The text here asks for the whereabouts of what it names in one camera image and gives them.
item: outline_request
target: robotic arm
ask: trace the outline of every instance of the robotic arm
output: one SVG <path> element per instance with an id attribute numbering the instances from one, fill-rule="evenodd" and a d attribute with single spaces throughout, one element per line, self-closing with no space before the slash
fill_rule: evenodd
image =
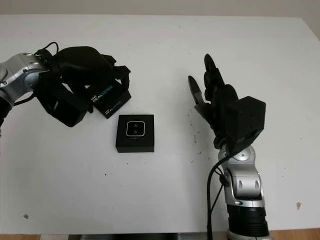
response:
<path id="1" fill-rule="evenodd" d="M 251 146 L 264 129 L 266 104 L 253 97 L 239 99 L 235 89 L 225 84 L 213 59 L 204 58 L 205 100 L 192 76 L 189 87 L 195 109 L 214 131 L 219 162 L 210 171 L 207 183 L 207 238 L 212 240 L 210 185 L 213 173 L 222 165 L 229 214 L 229 240 L 272 240 L 265 219 L 265 201 L 260 175 L 255 167 L 256 153 Z"/>
<path id="2" fill-rule="evenodd" d="M 51 44 L 57 46 L 55 55 L 46 50 Z M 100 54 L 89 46 L 59 51 L 56 42 L 35 54 L 19 53 L 0 63 L 0 126 L 13 106 L 36 97 L 47 113 L 73 127 L 87 112 L 93 112 L 88 86 L 118 79 L 122 88 L 129 88 L 130 70 L 115 63 L 112 56 Z M 28 92 L 33 92 L 30 97 L 17 101 Z"/>

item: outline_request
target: black cable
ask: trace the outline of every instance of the black cable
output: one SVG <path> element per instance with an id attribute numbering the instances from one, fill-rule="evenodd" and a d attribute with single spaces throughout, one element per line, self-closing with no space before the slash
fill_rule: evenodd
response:
<path id="1" fill-rule="evenodd" d="M 55 41 L 50 42 L 47 46 L 45 46 L 45 47 L 42 48 L 42 49 L 47 49 L 47 48 L 50 47 L 52 44 L 55 44 L 55 46 L 56 46 L 56 54 L 57 54 L 57 53 L 59 52 L 59 45 L 58 45 L 58 43 L 55 42 Z"/>
<path id="2" fill-rule="evenodd" d="M 217 169 L 214 171 L 216 174 L 218 174 L 219 176 L 223 175 L 222 170 L 220 169 L 220 167 L 217 167 Z"/>
<path id="3" fill-rule="evenodd" d="M 220 187 L 220 189 L 219 189 L 219 192 L 217 193 L 217 195 L 216 195 L 216 197 L 215 197 L 215 200 L 214 200 L 214 202 L 213 202 L 213 204 L 212 204 L 210 213 L 212 213 L 212 211 L 214 210 L 215 205 L 216 205 L 216 203 L 217 203 L 217 201 L 218 201 L 219 195 L 220 195 L 223 187 L 224 187 L 224 186 L 221 184 L 221 187 Z"/>
<path id="4" fill-rule="evenodd" d="M 211 194 L 210 194 L 210 186 L 211 186 L 211 179 L 218 167 L 223 164 L 224 162 L 228 161 L 231 159 L 233 155 L 227 155 L 224 158 L 222 158 L 220 161 L 218 161 L 211 169 L 209 176 L 208 176 L 208 181 L 206 183 L 206 202 L 207 202 L 207 240 L 213 240 L 212 236 L 212 223 L 211 223 Z"/>
<path id="5" fill-rule="evenodd" d="M 20 104 L 24 104 L 26 102 L 29 102 L 30 100 L 32 100 L 36 95 L 34 93 L 32 93 L 29 97 L 27 97 L 26 99 L 23 99 L 21 101 L 17 101 L 14 103 L 14 106 L 18 106 Z"/>

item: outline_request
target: white table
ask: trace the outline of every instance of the white table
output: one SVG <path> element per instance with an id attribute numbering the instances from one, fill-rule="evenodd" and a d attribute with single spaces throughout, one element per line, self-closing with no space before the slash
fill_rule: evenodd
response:
<path id="1" fill-rule="evenodd" d="M 132 99 L 110 119 L 95 110 L 74 128 L 36 99 L 9 113 L 0 233 L 204 232 L 218 151 L 187 77 L 204 89 L 205 53 L 240 97 L 266 102 L 253 146 L 269 228 L 320 227 L 320 42 L 301 19 L 0 15 L 0 62 L 51 41 L 92 46 L 128 66 Z M 154 114 L 155 153 L 117 153 L 119 114 Z M 215 179 L 213 196 L 219 185 Z M 227 229 L 224 197 L 212 219 L 213 230 Z"/>

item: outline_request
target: black box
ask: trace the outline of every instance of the black box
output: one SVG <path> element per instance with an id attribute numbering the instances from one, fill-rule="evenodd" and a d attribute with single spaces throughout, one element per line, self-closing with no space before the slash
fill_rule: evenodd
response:
<path id="1" fill-rule="evenodd" d="M 115 147 L 118 153 L 153 153 L 154 115 L 119 115 Z"/>
<path id="2" fill-rule="evenodd" d="M 87 89 L 89 98 L 93 104 L 107 119 L 121 108 L 131 95 L 122 85 L 113 80 L 100 85 L 92 85 Z"/>

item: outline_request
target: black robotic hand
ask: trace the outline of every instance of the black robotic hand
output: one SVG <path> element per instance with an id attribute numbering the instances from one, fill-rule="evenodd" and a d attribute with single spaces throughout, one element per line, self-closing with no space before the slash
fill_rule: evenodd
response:
<path id="1" fill-rule="evenodd" d="M 205 100 L 192 77 L 188 77 L 195 109 L 214 131 L 214 146 L 220 149 L 226 144 L 228 151 L 238 153 L 252 142 L 264 129 L 266 104 L 253 97 L 239 99 L 236 90 L 225 84 L 219 69 L 209 54 L 204 57 Z"/>
<path id="2" fill-rule="evenodd" d="M 93 112 L 87 87 L 111 85 L 118 79 L 125 90 L 129 88 L 130 70 L 126 66 L 115 66 L 112 56 L 100 54 L 93 47 L 68 47 L 54 56 L 41 49 L 35 55 L 47 60 L 50 67 L 49 72 L 39 74 L 35 96 L 49 114 L 69 127 L 80 122 L 87 111 Z M 73 94 L 63 84 L 67 84 Z"/>

